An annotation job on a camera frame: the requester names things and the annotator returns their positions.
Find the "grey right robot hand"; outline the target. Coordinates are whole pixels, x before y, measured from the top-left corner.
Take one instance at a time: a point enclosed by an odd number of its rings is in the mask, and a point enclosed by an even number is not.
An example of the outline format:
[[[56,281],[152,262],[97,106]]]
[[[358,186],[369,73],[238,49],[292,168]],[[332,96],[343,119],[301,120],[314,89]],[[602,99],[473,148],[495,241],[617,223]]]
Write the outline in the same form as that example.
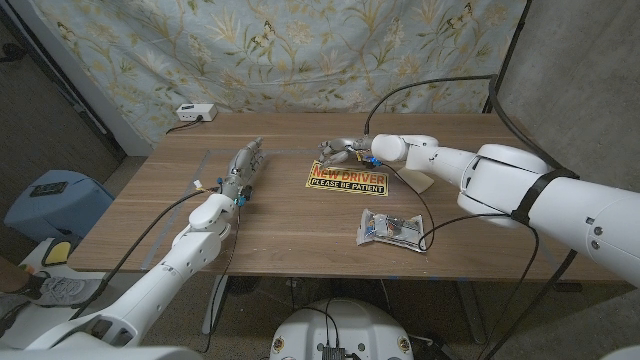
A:
[[[351,155],[359,151],[369,151],[372,148],[371,137],[351,138],[340,137],[327,140],[318,145],[321,150],[318,161],[326,168],[345,162]]]

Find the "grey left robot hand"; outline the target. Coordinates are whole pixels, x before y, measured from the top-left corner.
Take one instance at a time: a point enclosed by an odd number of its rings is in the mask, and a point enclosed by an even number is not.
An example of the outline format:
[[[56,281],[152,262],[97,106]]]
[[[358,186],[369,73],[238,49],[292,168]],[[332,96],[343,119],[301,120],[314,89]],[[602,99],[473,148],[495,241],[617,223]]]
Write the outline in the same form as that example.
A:
[[[263,138],[257,137],[241,148],[230,161],[227,176],[221,180],[220,193],[237,206],[251,199],[253,181],[264,160],[262,143]]]

